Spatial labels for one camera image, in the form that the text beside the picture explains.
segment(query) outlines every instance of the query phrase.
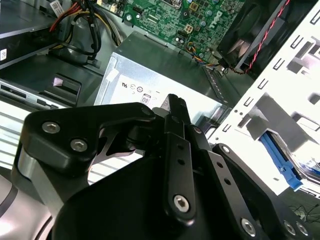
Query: blue plastic clip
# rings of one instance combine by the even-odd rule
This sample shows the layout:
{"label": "blue plastic clip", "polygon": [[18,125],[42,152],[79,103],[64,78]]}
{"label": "blue plastic clip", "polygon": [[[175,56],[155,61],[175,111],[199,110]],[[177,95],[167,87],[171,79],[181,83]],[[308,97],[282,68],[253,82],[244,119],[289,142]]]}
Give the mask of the blue plastic clip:
{"label": "blue plastic clip", "polygon": [[293,172],[293,164],[290,161],[285,160],[285,158],[281,155],[276,145],[272,142],[269,135],[265,133],[259,140],[264,145],[265,149],[272,158],[273,163],[276,165],[279,172],[284,176],[289,186],[294,191],[297,191],[299,188],[301,188],[303,183],[296,177],[295,173]]}

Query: cable bundle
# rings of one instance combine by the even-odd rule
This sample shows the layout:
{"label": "cable bundle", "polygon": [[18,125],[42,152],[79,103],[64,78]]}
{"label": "cable bundle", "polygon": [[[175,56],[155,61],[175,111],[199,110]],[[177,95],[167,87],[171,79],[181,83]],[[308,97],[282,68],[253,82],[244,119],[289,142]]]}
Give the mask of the cable bundle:
{"label": "cable bundle", "polygon": [[198,64],[201,64],[201,65],[204,65],[206,67],[217,67],[219,66],[219,64],[212,64],[212,63],[208,63],[208,62],[205,62],[203,61],[198,55],[197,55],[197,50],[194,46],[194,43],[191,41],[187,44],[186,46],[186,51],[188,53],[191,54],[192,58],[198,63]]}
{"label": "cable bundle", "polygon": [[[101,22],[104,24],[106,29],[108,29],[108,31],[110,32],[112,41],[116,46],[119,46],[123,41],[123,38],[121,37],[116,25],[107,17],[107,15],[99,7],[93,4],[90,0],[84,0],[83,3],[75,2],[65,13],[63,13],[61,16],[59,16],[55,20],[55,22],[53,23],[49,31],[53,32],[63,19],[70,16],[74,16],[74,15],[75,17],[71,22],[68,37],[64,41],[58,40],[59,45],[55,46],[53,48],[54,50],[66,47],[77,53],[88,56],[88,60],[94,60],[102,46],[101,33],[99,30],[97,19],[101,20]],[[92,41],[93,41],[93,44],[92,44],[93,52],[85,51],[83,49],[80,49],[70,44],[73,37],[74,26],[79,18],[84,18],[88,22],[90,33],[92,36]]]}

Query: green circuit board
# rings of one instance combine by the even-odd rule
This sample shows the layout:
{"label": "green circuit board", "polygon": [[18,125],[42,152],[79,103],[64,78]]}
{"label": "green circuit board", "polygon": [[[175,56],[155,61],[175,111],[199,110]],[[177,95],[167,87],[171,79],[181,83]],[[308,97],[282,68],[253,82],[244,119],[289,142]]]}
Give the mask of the green circuit board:
{"label": "green circuit board", "polygon": [[98,0],[105,9],[159,39],[214,63],[212,54],[245,0]]}

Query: screw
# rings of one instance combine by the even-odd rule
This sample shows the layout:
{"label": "screw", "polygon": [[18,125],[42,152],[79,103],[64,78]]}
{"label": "screw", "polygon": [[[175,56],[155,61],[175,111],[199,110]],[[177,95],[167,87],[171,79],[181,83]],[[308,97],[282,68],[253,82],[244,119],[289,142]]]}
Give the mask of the screw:
{"label": "screw", "polygon": [[227,154],[229,154],[229,153],[230,153],[229,148],[227,148],[226,146],[223,146],[223,147],[222,147],[222,149],[223,149],[223,151],[225,151]]}
{"label": "screw", "polygon": [[293,236],[295,236],[295,235],[296,235],[296,231],[295,231],[295,229],[290,225],[290,223],[288,223],[287,221],[284,221],[283,223],[284,223],[285,229],[286,229],[289,233],[291,233]]}
{"label": "screw", "polygon": [[53,121],[47,121],[42,124],[42,130],[48,134],[56,134],[60,131],[60,126]]}
{"label": "screw", "polygon": [[251,237],[255,237],[256,236],[256,230],[255,230],[255,227],[252,225],[252,223],[245,219],[245,218],[242,218],[241,219],[241,225],[243,227],[243,230],[245,230],[245,232],[247,234],[249,234]]}
{"label": "screw", "polygon": [[297,225],[298,229],[300,230],[300,232],[302,232],[304,235],[308,236],[308,231],[305,228],[305,226],[303,226],[300,222],[296,222],[296,225]]}
{"label": "screw", "polygon": [[175,195],[173,198],[173,203],[180,212],[186,213],[189,211],[189,202],[184,196]]}
{"label": "screw", "polygon": [[131,21],[132,20],[132,16],[131,15],[127,15],[125,18],[126,18],[127,21]]}
{"label": "screw", "polygon": [[150,110],[146,107],[142,107],[141,108],[142,112],[148,116],[150,116],[152,113],[150,112]]}
{"label": "screw", "polygon": [[197,126],[193,126],[193,128],[197,134],[202,134],[202,131],[200,128],[198,128]]}
{"label": "screw", "polygon": [[73,139],[70,146],[76,152],[84,152],[88,148],[87,143],[81,139]]}

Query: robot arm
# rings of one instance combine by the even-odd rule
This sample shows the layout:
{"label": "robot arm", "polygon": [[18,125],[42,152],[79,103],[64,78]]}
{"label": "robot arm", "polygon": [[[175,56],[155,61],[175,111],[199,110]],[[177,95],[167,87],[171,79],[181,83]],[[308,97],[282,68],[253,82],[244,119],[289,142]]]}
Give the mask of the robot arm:
{"label": "robot arm", "polygon": [[[164,117],[124,103],[25,119],[12,171],[50,210],[54,240],[313,239],[228,146],[210,146],[183,99],[170,94],[162,108]],[[92,164],[135,150],[144,156],[88,185]]]}

